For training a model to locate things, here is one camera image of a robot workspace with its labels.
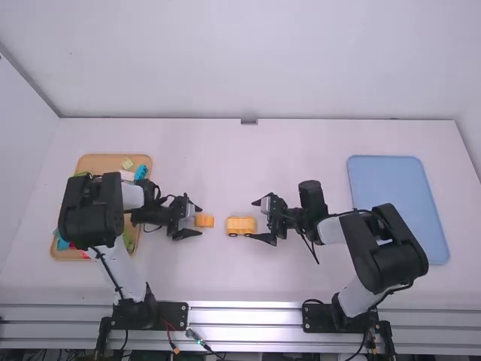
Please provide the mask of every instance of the light blue tray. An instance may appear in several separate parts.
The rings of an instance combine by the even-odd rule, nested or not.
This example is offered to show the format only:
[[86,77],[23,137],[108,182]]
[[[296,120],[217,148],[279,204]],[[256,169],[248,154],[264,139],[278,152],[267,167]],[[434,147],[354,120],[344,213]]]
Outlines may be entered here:
[[449,248],[421,161],[413,156],[351,156],[347,160],[352,201],[371,209],[392,203],[432,265],[449,259]]

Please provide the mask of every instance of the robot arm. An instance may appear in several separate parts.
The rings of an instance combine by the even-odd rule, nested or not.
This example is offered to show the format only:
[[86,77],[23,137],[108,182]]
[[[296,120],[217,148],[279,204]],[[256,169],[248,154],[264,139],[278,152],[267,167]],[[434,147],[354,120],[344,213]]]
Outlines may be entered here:
[[268,216],[270,232],[251,238],[277,245],[278,237],[285,239],[287,229],[295,229],[312,244],[347,245],[356,276],[332,299],[332,317],[340,328],[428,272],[424,250],[394,205],[329,214],[317,180],[300,183],[299,196],[301,208],[289,208],[273,193],[254,201]]
[[[161,198],[160,188],[153,182],[123,183],[118,172],[68,179],[59,216],[60,235],[73,242],[77,249],[85,250],[96,262],[101,262],[106,278],[114,285],[114,306],[140,304],[152,294],[124,245],[124,213],[131,213],[134,226],[139,223],[159,228],[167,226],[167,234],[174,240],[201,235],[192,229],[179,230],[180,221],[189,219],[201,209],[185,193],[171,197],[174,200],[164,206],[168,197]],[[125,305],[121,309],[126,314],[131,313],[126,311]],[[139,318],[145,318],[148,326],[149,315]]]

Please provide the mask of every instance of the black cable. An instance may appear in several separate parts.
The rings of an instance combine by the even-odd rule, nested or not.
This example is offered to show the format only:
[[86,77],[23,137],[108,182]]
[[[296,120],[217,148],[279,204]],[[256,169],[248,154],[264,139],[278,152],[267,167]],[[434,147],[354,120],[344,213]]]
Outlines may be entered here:
[[105,271],[107,271],[108,277],[112,281],[113,285],[115,286],[115,292],[118,292],[120,295],[120,299],[125,300],[122,292],[122,287],[119,286],[117,281],[115,280],[115,277],[112,275],[112,272],[110,271],[110,268],[108,267],[107,263],[105,262],[104,254],[101,253],[97,248],[91,247],[95,253],[97,253],[97,256],[95,258],[100,259],[100,262],[102,262],[102,265],[105,268]]
[[319,301],[318,299],[306,299],[304,302],[302,302],[302,308],[308,303],[318,303],[320,305],[324,305],[324,302]]
[[144,233],[152,233],[152,232],[158,231],[158,230],[161,229],[161,228],[162,228],[162,226],[158,226],[157,228],[152,229],[151,231],[147,231],[147,230],[145,229],[145,223],[144,223]]
[[126,339],[124,340],[123,345],[120,348],[120,350],[123,350],[126,347],[128,340],[129,340],[129,331],[126,329]]
[[293,217],[290,217],[286,214],[281,214],[282,217],[284,218],[287,218],[288,220],[291,220],[293,222],[296,223],[297,225],[297,228],[295,229],[295,231],[301,236],[302,240],[304,241],[304,243],[306,244],[306,247],[307,249],[309,250],[310,254],[313,255],[314,259],[316,260],[316,263],[317,264],[320,264],[319,263],[319,259],[317,258],[317,254],[316,254],[316,250],[314,249],[314,241],[311,241],[310,244],[311,246],[309,246],[309,244],[307,243],[307,240],[306,238],[304,237],[304,235],[306,234],[306,231],[302,229],[302,227],[299,226],[299,221],[296,220],[295,218]]
[[319,264],[319,260],[317,259],[316,251],[314,250],[314,242],[311,241],[313,247],[312,247],[312,248],[309,247],[309,244],[307,243],[307,240],[306,240],[306,238],[304,237],[304,234],[303,234],[302,232],[298,232],[298,233],[299,233],[299,235],[301,236],[301,238],[302,238],[302,240],[304,241],[304,243],[306,244],[306,247],[307,247],[307,249],[310,251],[310,254],[312,254],[313,257],[314,257],[314,259],[316,260],[316,263]]
[[351,356],[346,358],[344,361],[351,361],[354,357],[358,356],[362,349],[364,348],[364,343],[366,342],[366,337],[367,337],[368,331],[364,332],[364,335],[362,336],[362,341],[361,341],[361,346],[359,346],[359,349]]
[[[105,268],[105,271],[107,272],[108,274],[108,277],[112,280],[112,283],[113,285],[115,286],[115,292],[118,292],[119,295],[120,295],[120,299],[122,301],[125,300],[125,297],[123,295],[123,292],[122,292],[122,287],[119,286],[119,284],[117,283],[115,277],[113,276],[112,274],[112,271],[110,270],[110,268],[108,267],[108,264],[105,262],[105,258],[104,258],[104,254],[101,253],[97,248],[95,247],[92,247],[92,249],[95,251],[95,253],[97,253],[97,256],[95,258],[97,259],[100,259],[100,262],[102,262],[102,265],[104,266]],[[125,341],[123,342],[123,346],[120,348],[120,350],[123,350],[124,347],[127,345],[127,341],[129,340],[129,331],[126,329],[126,339]]]
[[375,309],[375,308],[379,305],[379,303],[381,303],[382,301],[384,301],[384,300],[386,299],[387,296],[393,295],[393,294],[396,293],[397,291],[407,290],[407,289],[411,288],[411,287],[413,286],[413,284],[414,284],[414,282],[411,281],[411,282],[409,282],[409,284],[406,285],[406,286],[394,288],[393,290],[387,291],[386,293],[384,293],[383,297],[381,297],[379,301],[377,301],[374,305],[372,305],[372,306],[369,307],[368,311],[369,311],[369,310],[372,310],[372,309]]

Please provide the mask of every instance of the white wall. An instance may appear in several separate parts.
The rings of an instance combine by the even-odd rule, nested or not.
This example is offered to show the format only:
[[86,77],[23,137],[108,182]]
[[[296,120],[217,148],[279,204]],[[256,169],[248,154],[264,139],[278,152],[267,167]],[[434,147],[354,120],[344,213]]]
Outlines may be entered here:
[[0,56],[1,270],[59,118]]
[[477,0],[12,0],[0,42],[65,116],[455,118],[480,174],[480,14]]

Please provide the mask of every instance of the wooden tray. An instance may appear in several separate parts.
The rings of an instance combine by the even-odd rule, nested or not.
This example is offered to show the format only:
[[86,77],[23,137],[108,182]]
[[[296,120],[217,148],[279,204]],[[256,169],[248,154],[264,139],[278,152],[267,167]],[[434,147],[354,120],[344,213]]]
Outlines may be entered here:
[[[129,171],[135,172],[139,165],[145,164],[149,169],[147,177],[149,177],[152,171],[152,160],[148,155],[145,154],[86,154],[79,159],[77,167],[75,169],[75,174],[81,173],[83,171],[89,171],[92,174],[103,174],[109,171],[119,171],[123,169],[122,162],[130,159],[134,165],[129,169]],[[135,254],[138,247],[138,240],[141,234],[141,227],[133,227],[130,222],[130,214],[125,214],[125,228],[124,234],[126,234],[129,239],[133,240],[135,243],[134,249],[131,252],[131,256]],[[52,245],[50,247],[50,254],[54,259],[57,260],[82,260],[90,259],[82,250],[68,249],[68,250],[58,250],[57,241],[58,236],[53,236]]]

